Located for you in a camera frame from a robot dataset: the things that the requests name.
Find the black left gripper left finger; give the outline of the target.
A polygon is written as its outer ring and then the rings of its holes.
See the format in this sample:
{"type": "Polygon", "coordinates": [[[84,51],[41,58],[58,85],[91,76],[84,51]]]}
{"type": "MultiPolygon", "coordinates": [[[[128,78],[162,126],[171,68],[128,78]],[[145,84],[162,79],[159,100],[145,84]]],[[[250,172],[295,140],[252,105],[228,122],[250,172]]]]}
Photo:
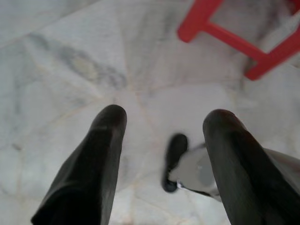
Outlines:
{"type": "Polygon", "coordinates": [[[62,164],[37,212],[34,225],[107,225],[115,196],[126,111],[105,107],[62,164]]]}

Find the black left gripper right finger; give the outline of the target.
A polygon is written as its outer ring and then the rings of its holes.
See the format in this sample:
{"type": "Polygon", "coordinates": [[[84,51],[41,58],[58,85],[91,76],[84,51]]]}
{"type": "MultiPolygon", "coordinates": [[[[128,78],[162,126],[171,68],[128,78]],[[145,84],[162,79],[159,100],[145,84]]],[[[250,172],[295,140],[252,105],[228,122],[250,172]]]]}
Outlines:
{"type": "Polygon", "coordinates": [[[217,188],[232,225],[297,225],[300,161],[263,148],[230,111],[203,122],[217,188]]]}

